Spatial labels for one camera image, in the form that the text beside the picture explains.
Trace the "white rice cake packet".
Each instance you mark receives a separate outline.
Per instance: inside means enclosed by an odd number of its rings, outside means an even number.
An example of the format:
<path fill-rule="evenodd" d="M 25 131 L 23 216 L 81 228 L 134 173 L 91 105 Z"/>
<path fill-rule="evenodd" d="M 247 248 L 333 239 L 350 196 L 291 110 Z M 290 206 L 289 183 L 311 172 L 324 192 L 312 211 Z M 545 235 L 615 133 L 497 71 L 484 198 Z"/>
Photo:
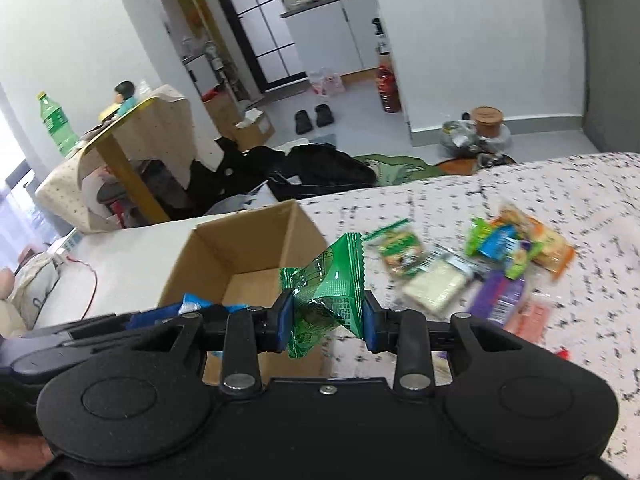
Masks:
<path fill-rule="evenodd" d="M 439 316 L 484 270 L 477 261 L 442 245 L 436 244 L 431 252 L 439 254 L 437 261 L 409 278 L 401 290 L 414 304 Z"/>

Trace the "dark green snack packet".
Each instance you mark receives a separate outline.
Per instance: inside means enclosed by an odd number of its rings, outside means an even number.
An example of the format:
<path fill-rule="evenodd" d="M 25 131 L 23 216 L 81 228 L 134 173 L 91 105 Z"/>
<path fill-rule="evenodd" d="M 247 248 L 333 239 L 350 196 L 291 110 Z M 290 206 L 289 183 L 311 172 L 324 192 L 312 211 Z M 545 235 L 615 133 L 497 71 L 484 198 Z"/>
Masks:
<path fill-rule="evenodd" d="M 338 326 L 363 336 L 360 234 L 343 234 L 303 268 L 282 268 L 280 286 L 293 292 L 293 325 L 286 346 L 290 358 L 303 358 Z"/>

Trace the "brown cardboard box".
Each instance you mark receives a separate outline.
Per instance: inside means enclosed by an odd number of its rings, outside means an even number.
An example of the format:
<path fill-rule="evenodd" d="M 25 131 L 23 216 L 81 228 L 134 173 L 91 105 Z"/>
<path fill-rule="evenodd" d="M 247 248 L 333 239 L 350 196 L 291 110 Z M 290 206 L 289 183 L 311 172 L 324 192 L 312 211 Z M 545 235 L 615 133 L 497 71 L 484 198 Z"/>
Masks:
<path fill-rule="evenodd" d="M 294 200 L 227 214 L 193 229 L 157 304 L 190 292 L 214 304 L 269 308 L 281 291 L 279 270 L 303 268 L 327 247 Z"/>

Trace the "green white cracker packet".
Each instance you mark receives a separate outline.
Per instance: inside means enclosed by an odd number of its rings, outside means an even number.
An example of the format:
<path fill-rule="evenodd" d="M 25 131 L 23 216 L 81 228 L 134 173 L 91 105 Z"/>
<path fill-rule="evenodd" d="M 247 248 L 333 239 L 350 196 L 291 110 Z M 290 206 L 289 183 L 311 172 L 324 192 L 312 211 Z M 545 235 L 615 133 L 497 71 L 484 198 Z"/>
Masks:
<path fill-rule="evenodd" d="M 426 258 L 424 245 L 409 219 L 378 228 L 363 237 L 363 243 L 375 249 L 390 274 L 403 280 L 418 273 Z"/>

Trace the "purple long snack package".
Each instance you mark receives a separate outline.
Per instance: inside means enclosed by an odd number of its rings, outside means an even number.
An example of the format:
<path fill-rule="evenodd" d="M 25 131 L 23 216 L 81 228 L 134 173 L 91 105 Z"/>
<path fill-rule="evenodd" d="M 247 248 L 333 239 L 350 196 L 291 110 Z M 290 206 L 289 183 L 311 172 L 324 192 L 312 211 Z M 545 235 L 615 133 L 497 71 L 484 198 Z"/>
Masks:
<path fill-rule="evenodd" d="M 480 286 L 468 312 L 481 320 L 505 326 L 525 300 L 526 292 L 525 278 L 510 280 L 502 271 L 493 270 Z"/>

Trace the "yellow wooden table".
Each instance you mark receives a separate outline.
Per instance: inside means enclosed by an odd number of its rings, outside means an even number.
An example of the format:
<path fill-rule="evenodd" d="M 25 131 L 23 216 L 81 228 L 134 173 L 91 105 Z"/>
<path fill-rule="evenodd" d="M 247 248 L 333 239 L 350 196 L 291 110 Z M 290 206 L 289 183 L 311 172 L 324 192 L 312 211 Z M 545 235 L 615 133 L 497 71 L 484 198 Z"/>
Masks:
<path fill-rule="evenodd" d="M 85 154 L 97 151 L 104 165 L 119 180 L 132 202 L 149 224 L 170 220 L 163 207 L 157 203 L 146 184 L 132 169 L 129 155 L 137 150 L 152 153 L 152 136 L 149 131 L 150 110 L 157 109 L 157 96 L 150 96 L 132 108 L 127 114 L 107 124 L 87 145 Z"/>

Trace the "pink snack packet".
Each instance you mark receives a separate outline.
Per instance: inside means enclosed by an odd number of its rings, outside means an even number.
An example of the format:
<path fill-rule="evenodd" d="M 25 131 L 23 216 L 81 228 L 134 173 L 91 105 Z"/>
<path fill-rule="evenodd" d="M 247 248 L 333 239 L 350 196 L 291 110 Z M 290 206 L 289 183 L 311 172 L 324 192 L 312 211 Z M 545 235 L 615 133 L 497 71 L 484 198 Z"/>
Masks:
<path fill-rule="evenodd" d="M 551 318 L 554 303 L 543 294 L 531 294 L 506 322 L 504 329 L 531 344 L 538 344 Z"/>

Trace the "blue green snack packet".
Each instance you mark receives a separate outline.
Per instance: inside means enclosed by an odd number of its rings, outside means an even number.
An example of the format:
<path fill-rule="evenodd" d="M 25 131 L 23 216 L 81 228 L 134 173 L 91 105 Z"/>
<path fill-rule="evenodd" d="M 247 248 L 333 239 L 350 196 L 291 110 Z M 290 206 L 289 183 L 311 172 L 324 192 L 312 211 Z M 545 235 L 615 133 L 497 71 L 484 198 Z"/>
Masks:
<path fill-rule="evenodd" d="M 539 245 L 520 237 L 514 226 L 492 224 L 480 217 L 472 219 L 464 246 L 468 257 L 482 257 L 499 263 L 503 274 L 510 280 L 524 274 L 538 250 Z"/>

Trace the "red white snack packet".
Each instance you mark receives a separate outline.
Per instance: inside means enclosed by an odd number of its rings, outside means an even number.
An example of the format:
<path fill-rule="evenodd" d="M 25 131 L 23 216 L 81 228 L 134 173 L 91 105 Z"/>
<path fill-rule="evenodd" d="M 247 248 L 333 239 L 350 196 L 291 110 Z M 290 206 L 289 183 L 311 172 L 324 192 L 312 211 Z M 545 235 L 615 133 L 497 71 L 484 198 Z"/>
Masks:
<path fill-rule="evenodd" d="M 561 347 L 559 348 L 559 350 L 556 350 L 554 354 L 565 361 L 570 360 L 570 352 L 567 350 L 567 348 Z"/>

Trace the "black clothes pile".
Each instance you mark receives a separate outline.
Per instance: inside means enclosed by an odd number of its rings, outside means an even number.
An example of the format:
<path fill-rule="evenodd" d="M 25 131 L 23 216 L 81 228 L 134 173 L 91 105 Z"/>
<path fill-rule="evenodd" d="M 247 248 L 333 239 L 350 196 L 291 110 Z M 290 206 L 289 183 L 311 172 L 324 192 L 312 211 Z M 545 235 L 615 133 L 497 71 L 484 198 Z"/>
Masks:
<path fill-rule="evenodd" d="M 186 196 L 200 211 L 265 184 L 279 202 L 373 188 L 375 172 L 327 143 L 304 144 L 282 152 L 261 145 L 242 152 L 227 138 L 216 141 L 224 158 L 212 171 L 191 162 Z"/>

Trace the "green floor mat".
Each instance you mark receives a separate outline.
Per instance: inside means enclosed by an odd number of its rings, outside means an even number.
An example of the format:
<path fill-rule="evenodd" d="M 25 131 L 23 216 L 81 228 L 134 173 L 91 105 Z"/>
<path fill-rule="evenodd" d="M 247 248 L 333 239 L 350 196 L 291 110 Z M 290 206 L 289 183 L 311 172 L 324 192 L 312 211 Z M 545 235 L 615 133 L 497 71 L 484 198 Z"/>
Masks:
<path fill-rule="evenodd" d="M 375 185 L 378 188 L 446 176 L 445 171 L 427 164 L 419 157 L 370 154 L 358 155 L 355 159 L 375 173 Z"/>

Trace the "orange biscuit packet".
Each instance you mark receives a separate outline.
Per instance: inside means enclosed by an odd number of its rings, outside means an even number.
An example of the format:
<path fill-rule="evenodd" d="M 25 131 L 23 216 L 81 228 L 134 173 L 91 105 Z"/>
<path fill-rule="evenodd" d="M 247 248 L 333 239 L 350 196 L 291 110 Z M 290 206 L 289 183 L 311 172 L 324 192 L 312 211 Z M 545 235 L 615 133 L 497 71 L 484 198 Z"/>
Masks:
<path fill-rule="evenodd" d="M 575 248 L 558 231 L 521 211 L 512 203 L 503 203 L 494 219 L 495 224 L 514 226 L 520 237 L 537 243 L 539 250 L 533 262 L 547 270 L 557 281 L 575 257 Z"/>

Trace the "sneaker on floor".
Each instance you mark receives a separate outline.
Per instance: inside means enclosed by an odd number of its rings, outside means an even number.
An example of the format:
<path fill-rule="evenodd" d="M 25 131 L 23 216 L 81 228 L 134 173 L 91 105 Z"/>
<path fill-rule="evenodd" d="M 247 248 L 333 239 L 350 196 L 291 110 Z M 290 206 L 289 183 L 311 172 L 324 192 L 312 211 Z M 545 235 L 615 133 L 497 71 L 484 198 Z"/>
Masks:
<path fill-rule="evenodd" d="M 516 161 L 506 153 L 480 153 L 475 161 L 475 169 L 490 169 L 501 166 L 515 165 Z"/>

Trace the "cream dotted tablecloth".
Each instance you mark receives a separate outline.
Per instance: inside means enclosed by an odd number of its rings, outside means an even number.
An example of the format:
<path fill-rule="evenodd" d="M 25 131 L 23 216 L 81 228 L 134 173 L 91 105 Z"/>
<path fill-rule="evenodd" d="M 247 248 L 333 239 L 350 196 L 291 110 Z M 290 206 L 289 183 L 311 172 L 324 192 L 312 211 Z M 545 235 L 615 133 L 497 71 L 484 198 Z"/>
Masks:
<path fill-rule="evenodd" d="M 152 91 L 147 99 L 112 122 L 101 134 L 115 138 L 129 160 L 158 159 L 181 186 L 189 185 L 191 162 L 198 154 L 191 105 L 168 84 Z M 81 192 L 85 177 L 106 165 L 94 146 L 99 140 L 95 136 L 65 159 L 36 191 L 41 207 L 85 234 L 117 229 L 114 220 L 103 218 L 89 208 Z"/>

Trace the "small open cardboard box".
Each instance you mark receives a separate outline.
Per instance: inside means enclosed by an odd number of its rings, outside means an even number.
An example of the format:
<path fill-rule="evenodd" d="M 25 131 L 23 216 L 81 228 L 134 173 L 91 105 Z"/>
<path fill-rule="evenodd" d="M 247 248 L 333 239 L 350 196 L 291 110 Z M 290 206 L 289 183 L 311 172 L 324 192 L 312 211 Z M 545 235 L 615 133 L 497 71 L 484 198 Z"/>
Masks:
<path fill-rule="evenodd" d="M 268 114 L 259 108 L 247 110 L 233 130 L 234 142 L 241 152 L 264 145 L 273 133 L 274 127 Z"/>

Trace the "grey plastic bag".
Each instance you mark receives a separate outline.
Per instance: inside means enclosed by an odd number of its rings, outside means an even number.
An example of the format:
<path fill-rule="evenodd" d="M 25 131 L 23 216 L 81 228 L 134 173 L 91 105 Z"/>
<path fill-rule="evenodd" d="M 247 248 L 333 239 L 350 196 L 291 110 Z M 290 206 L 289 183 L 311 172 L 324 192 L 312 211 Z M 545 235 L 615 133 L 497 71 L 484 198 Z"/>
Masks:
<path fill-rule="evenodd" d="M 478 135 L 472 120 L 447 120 L 440 128 L 440 142 L 451 153 L 469 151 L 477 141 Z"/>

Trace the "left black slipper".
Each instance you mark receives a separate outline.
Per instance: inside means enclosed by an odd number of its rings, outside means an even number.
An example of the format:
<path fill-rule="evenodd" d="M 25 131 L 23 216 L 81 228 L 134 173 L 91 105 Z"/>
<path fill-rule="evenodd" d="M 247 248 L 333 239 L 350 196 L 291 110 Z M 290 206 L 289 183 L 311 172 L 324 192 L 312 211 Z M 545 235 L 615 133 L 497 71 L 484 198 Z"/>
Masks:
<path fill-rule="evenodd" d="M 294 115 L 295 132 L 302 136 L 303 134 L 310 133 L 314 130 L 314 124 L 312 123 L 306 110 L 299 110 Z"/>

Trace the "black slipper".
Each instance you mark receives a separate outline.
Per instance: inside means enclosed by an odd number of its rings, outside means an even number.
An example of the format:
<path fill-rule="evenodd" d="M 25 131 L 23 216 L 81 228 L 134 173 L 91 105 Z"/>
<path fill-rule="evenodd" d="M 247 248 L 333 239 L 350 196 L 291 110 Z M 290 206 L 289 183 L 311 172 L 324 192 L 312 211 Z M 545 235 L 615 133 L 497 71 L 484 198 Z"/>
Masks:
<path fill-rule="evenodd" d="M 299 110 L 294 115 L 295 132 L 302 136 L 303 134 L 310 133 L 314 130 L 314 124 L 312 123 L 306 110 Z"/>
<path fill-rule="evenodd" d="M 328 104 L 319 104 L 314 111 L 316 112 L 316 124 L 318 128 L 323 128 L 334 123 L 334 115 Z"/>

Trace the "green plastic bottle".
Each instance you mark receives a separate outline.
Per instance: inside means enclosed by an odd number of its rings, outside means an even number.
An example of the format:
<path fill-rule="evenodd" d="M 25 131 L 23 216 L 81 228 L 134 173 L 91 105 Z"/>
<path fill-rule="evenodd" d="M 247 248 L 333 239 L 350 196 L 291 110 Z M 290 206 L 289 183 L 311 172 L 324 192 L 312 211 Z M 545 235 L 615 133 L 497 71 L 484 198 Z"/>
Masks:
<path fill-rule="evenodd" d="M 62 106 L 52 100 L 46 92 L 38 93 L 40 117 L 49 136 L 62 156 L 69 155 L 79 141 L 78 135 L 70 125 Z"/>

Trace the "doll figure on table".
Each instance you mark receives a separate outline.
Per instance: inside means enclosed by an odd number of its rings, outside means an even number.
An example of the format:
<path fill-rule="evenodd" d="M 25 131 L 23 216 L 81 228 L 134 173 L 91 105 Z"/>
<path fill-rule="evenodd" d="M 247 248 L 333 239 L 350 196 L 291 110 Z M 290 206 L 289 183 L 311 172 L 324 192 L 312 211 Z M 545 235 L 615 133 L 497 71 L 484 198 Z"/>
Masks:
<path fill-rule="evenodd" d="M 100 114 L 99 121 L 107 122 L 125 115 L 136 105 L 136 86 L 132 81 L 124 80 L 114 88 L 114 103 Z"/>

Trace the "right black slipper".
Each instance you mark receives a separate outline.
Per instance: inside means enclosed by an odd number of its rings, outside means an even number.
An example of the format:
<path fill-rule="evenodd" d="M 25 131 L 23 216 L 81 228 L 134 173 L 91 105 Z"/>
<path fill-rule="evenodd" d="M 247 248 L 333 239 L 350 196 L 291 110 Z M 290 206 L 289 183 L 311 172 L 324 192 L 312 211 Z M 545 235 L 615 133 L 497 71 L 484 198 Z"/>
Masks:
<path fill-rule="evenodd" d="M 316 112 L 316 124 L 318 128 L 323 128 L 334 123 L 334 115 L 328 104 L 319 104 L 314 111 Z"/>

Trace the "brown lidded jar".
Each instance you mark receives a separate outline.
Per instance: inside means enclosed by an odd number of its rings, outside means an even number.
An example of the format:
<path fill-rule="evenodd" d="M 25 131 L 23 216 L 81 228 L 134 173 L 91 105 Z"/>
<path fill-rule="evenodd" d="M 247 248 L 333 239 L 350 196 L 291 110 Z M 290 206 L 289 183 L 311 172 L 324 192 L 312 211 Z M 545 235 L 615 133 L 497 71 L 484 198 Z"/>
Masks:
<path fill-rule="evenodd" d="M 471 110 L 472 121 L 480 136 L 493 139 L 500 134 L 503 123 L 502 111 L 493 106 L 478 106 Z"/>

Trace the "red drink bottle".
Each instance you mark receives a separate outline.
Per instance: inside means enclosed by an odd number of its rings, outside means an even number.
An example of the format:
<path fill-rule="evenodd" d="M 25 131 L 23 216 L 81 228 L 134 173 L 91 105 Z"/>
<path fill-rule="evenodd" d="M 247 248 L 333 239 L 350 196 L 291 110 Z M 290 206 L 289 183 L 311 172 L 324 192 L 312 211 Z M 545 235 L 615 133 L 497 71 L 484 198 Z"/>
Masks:
<path fill-rule="evenodd" d="M 401 102 L 399 89 L 393 71 L 393 64 L 388 54 L 380 54 L 378 56 L 378 68 L 376 69 L 375 81 L 384 112 L 400 112 Z"/>

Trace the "pink white plastic bag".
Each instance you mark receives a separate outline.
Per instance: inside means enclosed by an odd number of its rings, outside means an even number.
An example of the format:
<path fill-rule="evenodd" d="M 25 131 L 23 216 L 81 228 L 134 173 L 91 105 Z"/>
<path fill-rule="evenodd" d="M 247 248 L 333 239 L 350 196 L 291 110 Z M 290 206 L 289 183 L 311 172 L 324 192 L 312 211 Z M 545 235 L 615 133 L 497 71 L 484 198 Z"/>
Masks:
<path fill-rule="evenodd" d="M 311 90 L 320 99 L 337 96 L 345 91 L 341 76 L 334 70 L 322 67 L 320 70 L 308 72 L 307 77 Z"/>

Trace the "white kitchen cabinet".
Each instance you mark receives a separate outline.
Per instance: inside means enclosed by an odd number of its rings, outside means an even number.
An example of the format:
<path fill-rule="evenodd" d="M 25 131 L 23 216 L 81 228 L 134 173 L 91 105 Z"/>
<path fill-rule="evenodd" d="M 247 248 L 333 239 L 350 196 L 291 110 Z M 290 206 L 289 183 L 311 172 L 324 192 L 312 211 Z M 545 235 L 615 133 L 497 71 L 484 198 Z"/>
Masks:
<path fill-rule="evenodd" d="M 281 15 L 303 72 L 339 75 L 378 65 L 375 29 L 378 0 L 326 0 Z"/>

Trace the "grey wardrobe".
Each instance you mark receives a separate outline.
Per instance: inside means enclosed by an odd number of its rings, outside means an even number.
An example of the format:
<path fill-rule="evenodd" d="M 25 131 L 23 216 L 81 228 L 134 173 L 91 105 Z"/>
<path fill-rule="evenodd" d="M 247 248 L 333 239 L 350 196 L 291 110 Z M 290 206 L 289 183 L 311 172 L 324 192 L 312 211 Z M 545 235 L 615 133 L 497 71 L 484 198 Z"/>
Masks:
<path fill-rule="evenodd" d="M 582 0 L 584 131 L 602 152 L 639 151 L 639 0 Z"/>

